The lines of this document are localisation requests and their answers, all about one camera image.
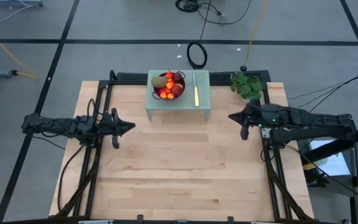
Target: table leg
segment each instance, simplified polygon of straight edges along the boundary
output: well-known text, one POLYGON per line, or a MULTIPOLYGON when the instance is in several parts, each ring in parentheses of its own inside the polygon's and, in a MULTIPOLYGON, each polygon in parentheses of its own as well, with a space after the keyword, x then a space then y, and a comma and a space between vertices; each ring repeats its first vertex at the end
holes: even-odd
POLYGON ((147 112, 147 117, 149 117, 149 120, 152 120, 153 111, 152 110, 146 110, 146 112, 147 112))
POLYGON ((209 119, 209 110, 204 110, 204 119, 205 121, 209 119))

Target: white mesh table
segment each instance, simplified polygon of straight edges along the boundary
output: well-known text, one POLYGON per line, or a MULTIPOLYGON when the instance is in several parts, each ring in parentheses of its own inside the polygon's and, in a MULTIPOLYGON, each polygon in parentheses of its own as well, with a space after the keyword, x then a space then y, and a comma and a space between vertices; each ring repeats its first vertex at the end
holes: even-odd
POLYGON ((185 77, 185 91, 182 95, 174 100, 156 100, 153 94, 153 86, 151 79, 159 76, 167 70, 150 70, 147 78, 147 97, 146 97, 146 112, 149 120, 152 120, 153 111, 155 110, 204 110, 205 121, 209 118, 209 111, 211 110, 211 92, 209 89, 209 71, 208 70, 181 70, 185 77), (196 86, 198 90, 198 99, 200 105, 195 106, 194 100, 194 83, 193 73, 196 75, 196 86))

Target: kiwi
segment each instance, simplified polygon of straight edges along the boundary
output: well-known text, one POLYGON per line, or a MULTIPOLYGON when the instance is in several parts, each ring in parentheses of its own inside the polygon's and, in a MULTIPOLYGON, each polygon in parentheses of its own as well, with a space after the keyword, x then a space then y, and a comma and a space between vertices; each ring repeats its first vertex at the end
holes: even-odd
POLYGON ((153 77, 152 79, 152 86, 155 88, 163 88, 167 84, 167 78, 166 77, 153 77))

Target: fruit bowl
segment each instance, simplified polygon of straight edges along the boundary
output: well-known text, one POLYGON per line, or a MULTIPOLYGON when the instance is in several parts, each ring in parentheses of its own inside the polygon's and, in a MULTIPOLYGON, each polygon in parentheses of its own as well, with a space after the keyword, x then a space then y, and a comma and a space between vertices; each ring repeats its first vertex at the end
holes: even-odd
MULTIPOLYGON (((161 75, 159 75, 159 76, 160 76, 160 77, 164 77, 165 75, 167 75, 167 73, 168 73, 168 72, 165 72, 165 73, 163 73, 163 74, 161 74, 161 75)), ((174 72, 174 75, 175 75, 175 74, 180 74, 180 76, 181 76, 181 79, 176 80, 176 81, 174 82, 174 85, 179 84, 178 86, 181 85, 181 86, 183 87, 183 88, 181 88, 181 95, 179 95, 179 96, 174 96, 173 98, 162 98, 162 97, 160 96, 160 94, 159 94, 159 91, 161 91, 161 88, 153 87, 153 89, 154 89, 153 94, 152 94, 153 98, 155 98, 156 100, 172 101, 172 100, 175 100, 175 99, 177 99, 177 98, 179 98, 179 97, 182 96, 182 94, 183 94, 183 92, 185 91, 185 88, 186 88, 186 83, 185 83, 185 77, 186 77, 186 75, 185 75, 183 72, 181 72, 181 71, 174 72)))

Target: yellow cable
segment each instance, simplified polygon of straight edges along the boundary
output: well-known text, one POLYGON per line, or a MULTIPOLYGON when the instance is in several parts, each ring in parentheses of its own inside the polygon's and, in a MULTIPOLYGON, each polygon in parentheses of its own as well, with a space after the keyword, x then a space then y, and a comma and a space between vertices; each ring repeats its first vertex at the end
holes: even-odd
POLYGON ((18 75, 23 75, 25 77, 29 77, 29 78, 32 78, 32 79, 35 79, 37 80, 37 77, 33 76, 33 75, 29 75, 29 74, 26 74, 26 73, 22 73, 22 72, 16 72, 18 75))
POLYGON ((268 1, 268 0, 265 0, 265 2, 264 2, 264 6, 263 6, 263 8, 262 8, 262 12, 260 12, 258 21, 256 22, 256 25, 255 25, 255 27, 254 27, 254 31, 252 32, 251 39, 250 39, 249 45, 248 45, 247 58, 246 58, 246 61, 244 62, 244 66, 247 65, 248 57, 249 57, 249 52, 251 51, 252 41, 253 41, 254 36, 255 36, 255 34, 256 34, 257 30, 258 30, 258 26, 259 26, 259 24, 260 24, 260 22, 261 22, 261 20, 262 20, 262 17, 263 17, 263 15, 264 15, 264 13, 265 13, 267 1, 268 1))
POLYGON ((5 46, 3 46, 2 43, 0 43, 0 46, 6 51, 6 53, 11 56, 11 58, 13 58, 13 60, 15 60, 15 62, 17 62, 27 73, 32 74, 33 77, 36 77, 32 72, 31 69, 29 69, 27 66, 25 66, 19 59, 17 59, 12 53, 10 53, 10 51, 8 51, 7 48, 5 48, 5 46))

